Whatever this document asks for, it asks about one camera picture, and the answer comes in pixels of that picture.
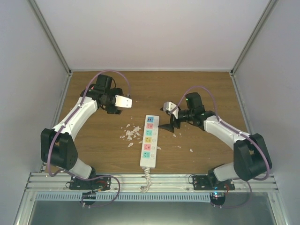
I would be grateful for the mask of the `white power strip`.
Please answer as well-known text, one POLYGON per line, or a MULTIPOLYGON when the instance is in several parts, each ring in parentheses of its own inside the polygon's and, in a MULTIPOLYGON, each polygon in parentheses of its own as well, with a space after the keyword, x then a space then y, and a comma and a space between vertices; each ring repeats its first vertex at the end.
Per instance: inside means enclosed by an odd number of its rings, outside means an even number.
POLYGON ((140 167, 154 169, 156 167, 158 146, 159 116, 146 115, 142 137, 140 167))

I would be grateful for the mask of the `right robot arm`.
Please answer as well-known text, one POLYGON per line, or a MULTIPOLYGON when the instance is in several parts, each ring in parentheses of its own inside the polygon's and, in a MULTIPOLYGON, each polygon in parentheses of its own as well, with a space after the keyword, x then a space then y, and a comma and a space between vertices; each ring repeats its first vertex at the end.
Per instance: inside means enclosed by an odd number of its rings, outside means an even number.
POLYGON ((214 135, 233 150, 233 162, 217 166, 209 171, 208 186, 218 190, 227 180, 259 180, 259 175, 270 174, 272 161, 264 138, 256 133, 242 132, 228 124, 216 112, 207 111, 197 92, 185 96, 187 109, 180 109, 171 101, 163 104, 161 111, 170 116, 170 122, 160 128, 170 132, 179 129, 181 123, 190 123, 204 132, 214 135))

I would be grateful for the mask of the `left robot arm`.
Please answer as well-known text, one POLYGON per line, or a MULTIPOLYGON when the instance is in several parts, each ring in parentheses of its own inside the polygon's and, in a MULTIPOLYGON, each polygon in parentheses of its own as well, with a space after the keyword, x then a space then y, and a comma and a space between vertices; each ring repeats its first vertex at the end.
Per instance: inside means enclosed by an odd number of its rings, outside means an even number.
POLYGON ((92 167, 79 158, 75 138, 98 109, 108 114, 121 114, 121 108, 130 108, 131 104, 130 96, 125 96, 122 89, 117 88, 112 77, 103 72, 96 74, 67 116, 53 128, 41 132, 41 159, 46 163, 49 176, 66 172, 78 177, 85 189, 94 188, 97 178, 92 175, 92 167))

